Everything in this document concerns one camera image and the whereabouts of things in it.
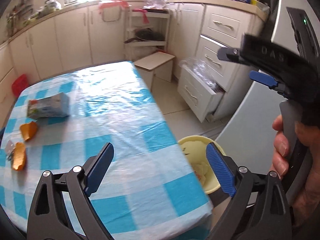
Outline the person right hand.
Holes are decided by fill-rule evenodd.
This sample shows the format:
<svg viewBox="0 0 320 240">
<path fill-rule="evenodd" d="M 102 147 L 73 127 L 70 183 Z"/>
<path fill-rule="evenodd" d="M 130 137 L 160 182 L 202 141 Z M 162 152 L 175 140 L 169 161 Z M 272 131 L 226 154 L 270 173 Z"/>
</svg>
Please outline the person right hand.
<svg viewBox="0 0 320 240">
<path fill-rule="evenodd" d="M 272 170 L 282 179 L 280 202 L 292 206 L 295 223 L 302 224 L 319 204 L 319 128 L 306 126 L 297 111 L 283 109 L 272 127 L 277 131 Z"/>
</svg>

